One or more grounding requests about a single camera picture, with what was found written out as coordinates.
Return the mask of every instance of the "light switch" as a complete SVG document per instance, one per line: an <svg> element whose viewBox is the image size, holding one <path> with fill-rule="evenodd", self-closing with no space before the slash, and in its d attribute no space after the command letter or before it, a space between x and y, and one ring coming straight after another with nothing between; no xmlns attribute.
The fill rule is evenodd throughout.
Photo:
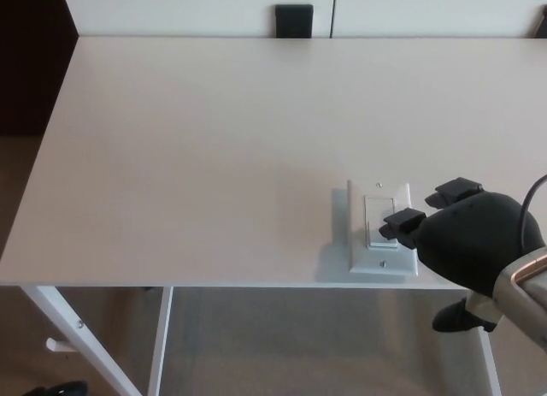
<svg viewBox="0 0 547 396"><path fill-rule="evenodd" d="M385 239L384 219L410 208L410 185L383 180L348 180L348 245L350 272L371 275L418 275L415 250Z"/></svg>
<svg viewBox="0 0 547 396"><path fill-rule="evenodd" d="M370 248L397 249L397 240L388 240L380 232L385 225L384 218L395 213L393 198L365 197L365 228L367 246Z"/></svg>

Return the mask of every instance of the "white table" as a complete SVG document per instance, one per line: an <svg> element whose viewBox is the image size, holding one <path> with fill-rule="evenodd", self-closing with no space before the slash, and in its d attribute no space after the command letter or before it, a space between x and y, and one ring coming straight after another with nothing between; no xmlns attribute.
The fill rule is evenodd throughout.
<svg viewBox="0 0 547 396"><path fill-rule="evenodd" d="M430 211L461 175L522 199L544 173L545 76L535 40L81 38L0 284L124 396L140 393L55 287L165 287L149 395L173 287L458 289L423 267L349 274L340 193L408 182Z"/></svg>

